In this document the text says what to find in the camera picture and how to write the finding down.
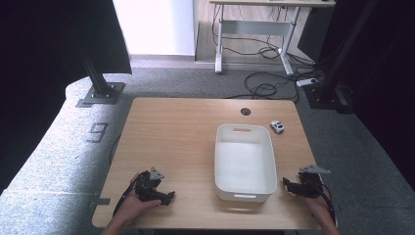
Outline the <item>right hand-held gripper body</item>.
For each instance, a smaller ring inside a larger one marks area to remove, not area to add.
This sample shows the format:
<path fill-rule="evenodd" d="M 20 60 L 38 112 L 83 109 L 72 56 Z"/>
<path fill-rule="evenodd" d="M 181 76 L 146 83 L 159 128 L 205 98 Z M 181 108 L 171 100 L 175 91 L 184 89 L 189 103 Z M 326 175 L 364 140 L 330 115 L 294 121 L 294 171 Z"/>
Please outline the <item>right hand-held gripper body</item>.
<path fill-rule="evenodd" d="M 302 167 L 299 171 L 300 186 L 297 194 L 308 198 L 317 198 L 323 192 L 321 175 L 330 173 L 330 170 L 315 164 Z"/>

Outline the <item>white plastic bin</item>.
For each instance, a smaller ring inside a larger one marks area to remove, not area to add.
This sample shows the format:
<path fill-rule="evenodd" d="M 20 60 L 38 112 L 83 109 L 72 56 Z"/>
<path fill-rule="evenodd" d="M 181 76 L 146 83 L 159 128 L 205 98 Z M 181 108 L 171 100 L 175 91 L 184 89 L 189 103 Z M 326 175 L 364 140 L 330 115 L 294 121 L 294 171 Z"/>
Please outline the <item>white plastic bin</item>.
<path fill-rule="evenodd" d="M 214 182 L 221 200 L 264 203 L 277 189 L 269 131 L 258 125 L 220 125 L 215 140 Z"/>

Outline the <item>black curtain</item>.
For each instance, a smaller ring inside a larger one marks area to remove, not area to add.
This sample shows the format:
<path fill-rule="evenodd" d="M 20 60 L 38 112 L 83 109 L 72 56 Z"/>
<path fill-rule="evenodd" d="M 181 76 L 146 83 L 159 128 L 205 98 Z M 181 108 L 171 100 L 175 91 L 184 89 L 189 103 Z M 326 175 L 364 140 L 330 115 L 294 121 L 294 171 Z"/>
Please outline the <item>black curtain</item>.
<path fill-rule="evenodd" d="M 0 194 L 88 75 L 130 73 L 114 0 L 0 0 Z"/>
<path fill-rule="evenodd" d="M 311 8 L 299 49 L 322 70 L 364 3 Z M 336 91 L 346 98 L 415 190 L 415 0 L 378 0 L 344 61 Z"/>

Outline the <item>white-framed desk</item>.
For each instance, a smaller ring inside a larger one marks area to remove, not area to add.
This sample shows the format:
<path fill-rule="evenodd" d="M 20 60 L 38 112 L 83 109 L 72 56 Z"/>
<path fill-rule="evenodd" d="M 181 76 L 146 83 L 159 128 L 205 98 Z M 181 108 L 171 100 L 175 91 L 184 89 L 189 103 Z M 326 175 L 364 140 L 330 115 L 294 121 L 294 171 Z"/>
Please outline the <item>white-framed desk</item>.
<path fill-rule="evenodd" d="M 217 33 L 217 46 L 215 53 L 214 71 L 222 73 L 222 38 L 223 34 L 251 34 L 251 35 L 278 35 L 284 37 L 282 48 L 278 51 L 279 58 L 285 69 L 286 75 L 294 74 L 289 62 L 288 49 L 293 38 L 297 21 L 302 7 L 330 8 L 335 6 L 335 0 L 209 0 L 211 4 L 219 7 L 219 23 Z M 294 14 L 288 22 L 253 22 L 225 20 L 224 9 L 226 6 L 271 6 L 294 7 Z"/>

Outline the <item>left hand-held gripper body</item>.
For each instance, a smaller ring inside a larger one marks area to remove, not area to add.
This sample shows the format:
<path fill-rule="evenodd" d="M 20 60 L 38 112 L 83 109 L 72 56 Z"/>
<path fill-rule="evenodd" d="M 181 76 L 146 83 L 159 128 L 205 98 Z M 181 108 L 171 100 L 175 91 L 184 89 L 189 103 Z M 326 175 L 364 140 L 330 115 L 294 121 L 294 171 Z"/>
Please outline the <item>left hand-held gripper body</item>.
<path fill-rule="evenodd" d="M 164 179 L 164 175 L 160 173 L 154 166 L 150 170 L 145 170 L 138 174 L 135 179 L 135 194 L 142 202 L 153 200 L 165 200 L 165 195 L 157 191 L 157 187 Z"/>

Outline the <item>white power strip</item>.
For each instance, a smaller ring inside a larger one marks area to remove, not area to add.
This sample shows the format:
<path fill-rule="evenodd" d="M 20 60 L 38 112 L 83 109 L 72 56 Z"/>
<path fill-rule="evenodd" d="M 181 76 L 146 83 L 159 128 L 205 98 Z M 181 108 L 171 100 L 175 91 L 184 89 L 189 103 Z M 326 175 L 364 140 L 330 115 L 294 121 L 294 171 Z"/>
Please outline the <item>white power strip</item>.
<path fill-rule="evenodd" d="M 313 85 L 317 83 L 318 83 L 318 80 L 316 78 L 307 78 L 307 79 L 298 80 L 296 82 L 296 85 L 297 87 L 303 87 L 306 85 Z"/>

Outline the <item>white toy police car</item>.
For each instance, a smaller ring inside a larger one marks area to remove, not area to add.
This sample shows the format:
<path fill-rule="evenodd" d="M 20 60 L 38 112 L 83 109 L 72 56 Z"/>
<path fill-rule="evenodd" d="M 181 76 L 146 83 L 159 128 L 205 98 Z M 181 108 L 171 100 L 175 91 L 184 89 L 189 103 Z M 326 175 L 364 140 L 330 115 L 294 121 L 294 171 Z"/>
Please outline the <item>white toy police car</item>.
<path fill-rule="evenodd" d="M 285 129 L 285 126 L 283 125 L 283 123 L 281 121 L 278 121 L 278 120 L 272 120 L 270 122 L 270 127 L 277 134 L 282 133 Z"/>

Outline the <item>person's left hand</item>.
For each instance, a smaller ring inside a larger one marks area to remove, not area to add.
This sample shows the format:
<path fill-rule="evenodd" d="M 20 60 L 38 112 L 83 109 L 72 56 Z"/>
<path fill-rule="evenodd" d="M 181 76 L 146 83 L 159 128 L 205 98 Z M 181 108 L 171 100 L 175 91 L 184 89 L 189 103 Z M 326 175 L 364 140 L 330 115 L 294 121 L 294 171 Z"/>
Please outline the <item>person's left hand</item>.
<path fill-rule="evenodd" d="M 127 224 L 134 219 L 138 218 L 144 211 L 155 208 L 161 204 L 160 200 L 153 200 L 148 202 L 142 202 L 138 199 L 134 190 L 134 180 L 138 176 L 136 173 L 130 180 L 131 188 L 122 197 L 123 201 L 118 207 L 116 214 L 113 218 L 118 218 L 127 221 Z"/>

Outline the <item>black metal stand, grey base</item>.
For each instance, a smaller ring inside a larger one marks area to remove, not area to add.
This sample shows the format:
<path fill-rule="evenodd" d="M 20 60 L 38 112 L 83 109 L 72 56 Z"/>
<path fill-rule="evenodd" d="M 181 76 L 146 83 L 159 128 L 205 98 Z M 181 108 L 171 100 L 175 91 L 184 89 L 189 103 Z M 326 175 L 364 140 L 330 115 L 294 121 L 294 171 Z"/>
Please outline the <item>black metal stand, grey base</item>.
<path fill-rule="evenodd" d="M 84 49 L 78 51 L 81 62 L 92 82 L 92 86 L 83 99 L 80 99 L 76 106 L 78 108 L 91 108 L 93 105 L 115 105 L 118 97 L 123 91 L 123 82 L 107 82 L 99 72 L 89 55 Z"/>

